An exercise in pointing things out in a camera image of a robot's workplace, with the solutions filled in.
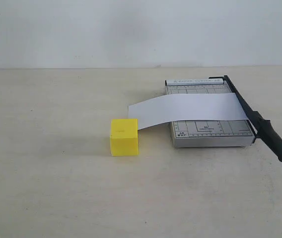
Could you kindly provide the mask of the yellow cube block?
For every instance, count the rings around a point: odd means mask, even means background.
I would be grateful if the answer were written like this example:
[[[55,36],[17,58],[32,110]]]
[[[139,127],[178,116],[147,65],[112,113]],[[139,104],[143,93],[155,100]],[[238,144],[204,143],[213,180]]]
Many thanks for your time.
[[[138,120],[113,119],[110,131],[110,149],[112,156],[137,156]]]

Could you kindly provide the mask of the white paper strip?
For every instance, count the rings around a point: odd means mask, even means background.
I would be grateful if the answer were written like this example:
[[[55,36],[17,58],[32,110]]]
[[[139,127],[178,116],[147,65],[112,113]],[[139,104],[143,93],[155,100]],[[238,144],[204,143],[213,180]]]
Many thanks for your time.
[[[180,120],[246,120],[234,93],[169,94],[128,107],[128,118],[138,120],[138,129]]]

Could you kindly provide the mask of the grey metal paper cutter base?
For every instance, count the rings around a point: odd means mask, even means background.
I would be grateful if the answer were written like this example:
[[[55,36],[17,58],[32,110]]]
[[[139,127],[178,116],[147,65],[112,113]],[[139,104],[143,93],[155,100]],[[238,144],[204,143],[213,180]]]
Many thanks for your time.
[[[232,88],[221,77],[208,79],[166,80],[169,94],[223,94]],[[173,146],[185,147],[246,147],[255,141],[255,132],[247,120],[183,120],[169,123]]]

